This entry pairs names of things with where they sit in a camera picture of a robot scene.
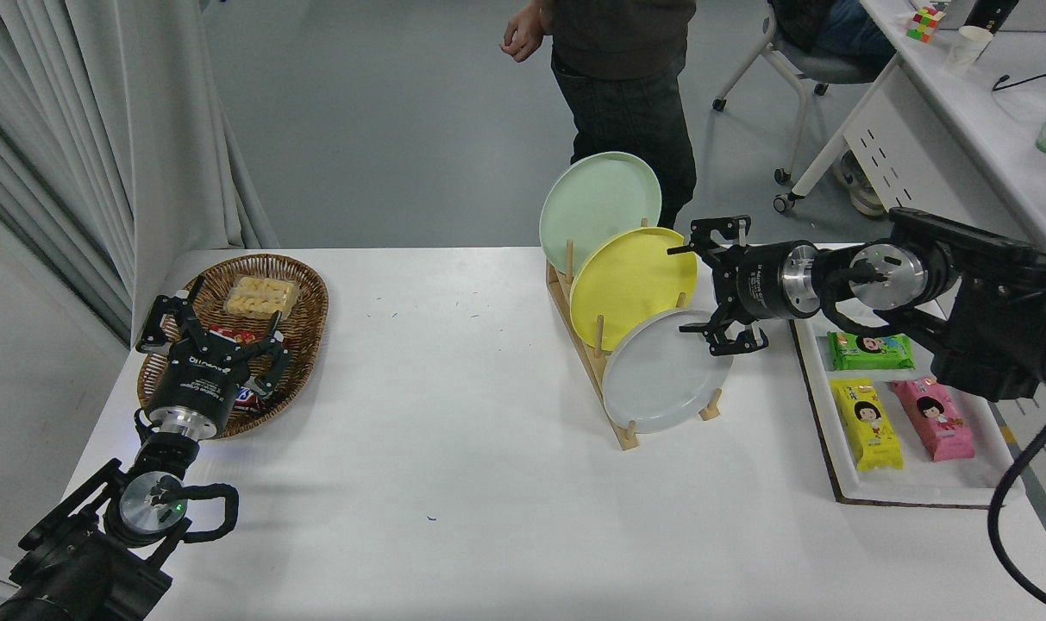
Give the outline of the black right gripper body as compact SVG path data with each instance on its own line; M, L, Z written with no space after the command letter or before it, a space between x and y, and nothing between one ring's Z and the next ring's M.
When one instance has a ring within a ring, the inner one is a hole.
M729 317L736 322L753 323L761 319L791 318L782 273L790 242L766 245L733 244L717 253L721 264L713 268L719 305L732 300Z

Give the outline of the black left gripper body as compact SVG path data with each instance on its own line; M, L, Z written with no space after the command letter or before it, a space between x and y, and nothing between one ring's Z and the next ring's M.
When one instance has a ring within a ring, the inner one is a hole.
M232 362L238 343L220 335L202 341L186 337L169 350L169 366L147 400L147 419L188 410L214 426L224 426L234 409L240 388L250 377L249 361Z

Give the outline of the person's hand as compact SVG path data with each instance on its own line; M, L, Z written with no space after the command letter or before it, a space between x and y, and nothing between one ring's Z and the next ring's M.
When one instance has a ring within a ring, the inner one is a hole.
M523 63L542 46L548 24L545 3L529 1L508 20L500 51L516 63Z

